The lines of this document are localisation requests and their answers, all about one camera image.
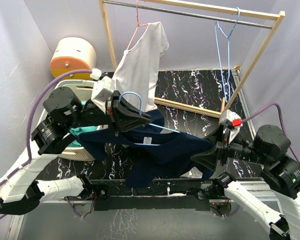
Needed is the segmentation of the navy blue t shirt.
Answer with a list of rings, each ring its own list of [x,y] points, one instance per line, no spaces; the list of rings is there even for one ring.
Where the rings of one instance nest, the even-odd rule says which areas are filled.
[[[148,112],[152,125],[137,127],[114,136],[110,129],[84,132],[77,141],[96,159],[107,157],[105,144],[126,145],[137,160],[126,176],[126,186],[146,187],[155,177],[178,178],[192,168],[202,173],[202,180],[208,180],[213,171],[191,160],[195,154],[208,151],[212,143],[185,132],[162,133],[165,119],[157,109]]]

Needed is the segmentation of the teal t shirt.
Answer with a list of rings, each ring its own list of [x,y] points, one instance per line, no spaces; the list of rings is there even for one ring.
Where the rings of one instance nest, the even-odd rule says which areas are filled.
[[[97,131],[98,127],[97,126],[86,126],[86,127],[78,127],[78,128],[70,128],[70,133],[74,136],[78,136],[82,133],[88,133],[88,132],[94,132]],[[75,139],[73,142],[71,142],[68,145],[69,148],[80,148],[82,145]]]

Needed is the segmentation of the light blue wire hanger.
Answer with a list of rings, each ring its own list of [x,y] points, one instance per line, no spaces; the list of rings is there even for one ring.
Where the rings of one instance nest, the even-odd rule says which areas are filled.
[[[224,94],[226,103],[228,103],[228,101],[231,98],[231,84],[229,82],[229,79],[230,79],[230,39],[231,39],[232,33],[233,33],[236,25],[238,24],[238,21],[240,19],[240,15],[241,15],[241,9],[239,7],[237,7],[236,9],[237,9],[237,19],[236,19],[231,31],[229,32],[229,34],[226,34],[224,32],[224,30],[220,26],[219,21],[216,21],[215,25],[214,25],[215,41],[216,41],[216,48],[217,48],[218,63],[219,63],[219,67],[220,67],[222,90],[223,90],[223,94]],[[224,76],[223,70],[222,70],[223,68],[222,68],[222,61],[221,61],[221,56],[220,56],[218,32],[220,32],[227,39],[227,76],[226,77]]]

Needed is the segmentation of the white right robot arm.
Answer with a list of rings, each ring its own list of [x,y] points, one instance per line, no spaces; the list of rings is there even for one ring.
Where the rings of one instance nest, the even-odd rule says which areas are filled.
[[[261,126],[253,142],[229,141],[229,132],[216,134],[212,149],[195,154],[191,160],[214,170],[218,163],[236,158],[262,165],[261,177],[277,197],[282,212],[277,212],[246,190],[228,172],[214,178],[205,190],[209,198],[228,198],[249,213],[276,240],[300,240],[300,162],[287,155],[290,140],[275,125]]]

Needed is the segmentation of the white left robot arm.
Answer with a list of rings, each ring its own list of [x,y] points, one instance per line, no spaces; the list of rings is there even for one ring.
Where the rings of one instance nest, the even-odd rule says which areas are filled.
[[[91,100],[82,104],[69,87],[54,89],[43,106],[47,117],[31,133],[24,153],[0,178],[0,214],[24,215],[45,201],[64,197],[86,200],[92,196],[93,184],[84,175],[37,180],[45,166],[76,139],[70,129],[107,125],[118,135],[151,123],[149,114],[132,106],[117,90],[106,101],[105,110]]]

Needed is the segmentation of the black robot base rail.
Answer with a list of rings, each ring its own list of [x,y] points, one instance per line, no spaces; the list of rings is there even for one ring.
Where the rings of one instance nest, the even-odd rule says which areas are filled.
[[[75,203],[87,201],[94,211],[119,209],[195,209],[229,215],[238,210],[229,199],[213,189],[212,182],[199,178],[155,179],[146,187],[127,187],[122,179],[92,180],[91,189]]]

